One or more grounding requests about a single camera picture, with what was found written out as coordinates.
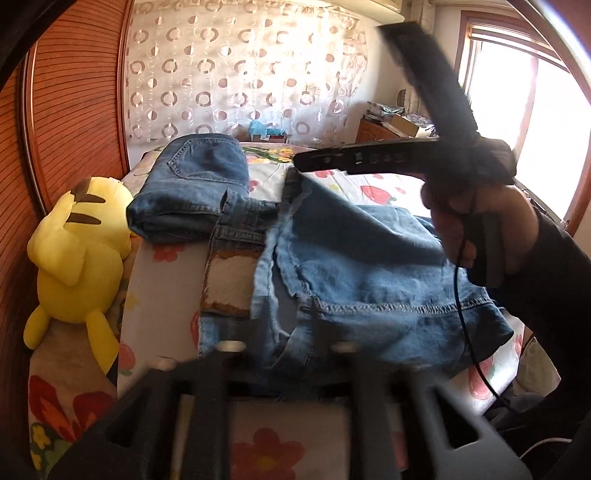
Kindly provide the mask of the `person's right forearm dark sleeve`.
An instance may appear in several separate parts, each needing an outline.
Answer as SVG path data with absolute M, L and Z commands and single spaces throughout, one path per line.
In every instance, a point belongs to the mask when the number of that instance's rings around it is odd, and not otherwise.
M 540 214 L 525 263 L 490 296 L 533 331 L 560 377 L 547 396 L 504 393 L 486 419 L 535 479 L 590 476 L 590 260 Z

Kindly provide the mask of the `person's right hand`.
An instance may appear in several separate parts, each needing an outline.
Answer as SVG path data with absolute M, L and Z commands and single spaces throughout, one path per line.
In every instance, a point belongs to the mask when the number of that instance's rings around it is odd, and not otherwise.
M 473 266 L 477 247 L 464 233 L 462 214 L 492 213 L 498 217 L 507 274 L 515 273 L 523 266 L 537 242 L 537 214 L 526 196 L 514 186 L 484 186 L 445 198 L 433 193 L 426 183 L 422 188 L 422 201 L 431 212 L 446 256 L 464 268 Z

